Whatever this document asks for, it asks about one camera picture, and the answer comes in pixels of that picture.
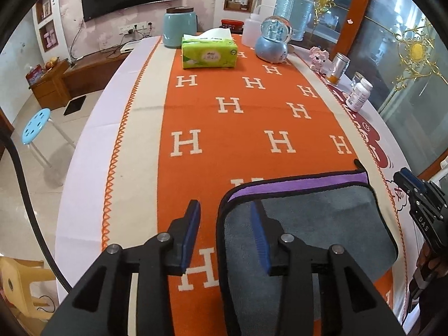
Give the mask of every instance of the wall socket panel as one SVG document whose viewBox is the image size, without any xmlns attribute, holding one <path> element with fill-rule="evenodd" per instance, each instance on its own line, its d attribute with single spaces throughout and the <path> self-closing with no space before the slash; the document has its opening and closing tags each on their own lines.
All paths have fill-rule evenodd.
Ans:
<svg viewBox="0 0 448 336">
<path fill-rule="evenodd" d="M 146 21 L 142 22 L 142 23 L 133 23 L 133 24 L 129 24 L 129 25 L 123 25 L 120 26 L 120 35 L 121 34 L 127 34 L 129 30 L 145 30 L 148 29 L 148 23 Z"/>
</svg>

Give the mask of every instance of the green tissue package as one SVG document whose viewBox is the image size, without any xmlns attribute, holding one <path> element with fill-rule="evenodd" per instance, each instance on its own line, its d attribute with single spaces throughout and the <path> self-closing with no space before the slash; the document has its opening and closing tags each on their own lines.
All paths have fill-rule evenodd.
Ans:
<svg viewBox="0 0 448 336">
<path fill-rule="evenodd" d="M 183 68 L 234 68 L 237 54 L 238 46 L 230 29 L 210 29 L 198 36 L 184 35 L 182 38 Z"/>
</svg>

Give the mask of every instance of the plastic chair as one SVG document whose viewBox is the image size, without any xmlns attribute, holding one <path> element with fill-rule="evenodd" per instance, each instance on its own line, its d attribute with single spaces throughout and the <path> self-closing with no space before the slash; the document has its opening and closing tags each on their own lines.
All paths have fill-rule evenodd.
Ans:
<svg viewBox="0 0 448 336">
<path fill-rule="evenodd" d="M 49 304 L 40 298 L 33 297 L 30 291 L 32 282 L 56 280 L 50 269 L 43 268 L 43 260 L 21 260 L 3 256 L 0 257 L 0 273 L 8 302 L 27 317 L 51 318 L 52 313 L 37 309 L 37 307 L 47 307 Z"/>
<path fill-rule="evenodd" d="M 32 155 L 36 158 L 36 160 L 39 162 L 39 164 L 45 169 L 48 168 L 51 173 L 53 173 L 53 176 L 55 177 L 55 180 L 58 182 L 59 185 L 62 185 L 59 178 L 59 173 L 53 166 L 50 164 L 50 162 L 43 156 L 43 154 L 40 152 L 39 149 L 33 144 L 33 140 L 38 136 L 38 134 L 42 131 L 45 124 L 49 122 L 51 123 L 54 128 L 59 131 L 59 133 L 62 135 L 64 139 L 73 147 L 76 148 L 75 143 L 72 139 L 69 138 L 69 136 L 57 125 L 51 118 L 50 118 L 50 109 L 44 108 L 41 109 L 36 115 L 33 116 L 33 118 L 28 121 L 28 124 L 26 124 L 25 128 L 23 129 L 22 133 L 22 143 L 24 145 L 28 146 L 28 149 L 32 153 Z"/>
</svg>

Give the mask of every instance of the glass cabinet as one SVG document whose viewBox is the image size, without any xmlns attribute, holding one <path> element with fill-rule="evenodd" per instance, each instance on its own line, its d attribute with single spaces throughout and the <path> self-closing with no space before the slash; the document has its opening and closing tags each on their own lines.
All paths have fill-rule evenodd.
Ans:
<svg viewBox="0 0 448 336">
<path fill-rule="evenodd" d="M 372 83 L 369 101 L 411 170 L 433 177 L 448 155 L 445 45 L 412 0 L 333 1 L 316 24 L 310 17 L 303 41 L 295 44 L 319 46 L 330 58 L 337 52 L 348 56 L 346 74 L 359 72 Z"/>
<path fill-rule="evenodd" d="M 297 45 L 310 49 L 313 46 L 320 46 L 331 52 L 339 40 L 342 26 L 346 22 L 347 13 L 352 0 L 333 0 L 333 6 L 322 14 L 317 20 L 315 14 L 311 15 L 306 26 L 303 41 Z"/>
</svg>

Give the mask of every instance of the plastic bottle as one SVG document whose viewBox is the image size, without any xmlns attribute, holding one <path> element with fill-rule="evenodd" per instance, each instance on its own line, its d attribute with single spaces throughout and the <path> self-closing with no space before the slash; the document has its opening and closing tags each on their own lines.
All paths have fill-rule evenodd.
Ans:
<svg viewBox="0 0 448 336">
<path fill-rule="evenodd" d="M 346 104 L 349 109 L 354 112 L 358 112 L 369 98 L 372 88 L 372 84 L 365 78 L 362 78 L 361 82 L 356 84 L 352 94 L 346 100 Z"/>
<path fill-rule="evenodd" d="M 257 39 L 261 36 L 261 23 L 264 20 L 263 16 L 260 14 L 261 6 L 272 7 L 269 5 L 258 5 L 254 9 L 254 11 L 258 9 L 258 13 L 253 12 L 250 14 L 250 18 L 244 21 L 244 30 L 243 36 L 241 37 L 241 43 L 249 48 L 254 48 Z"/>
</svg>

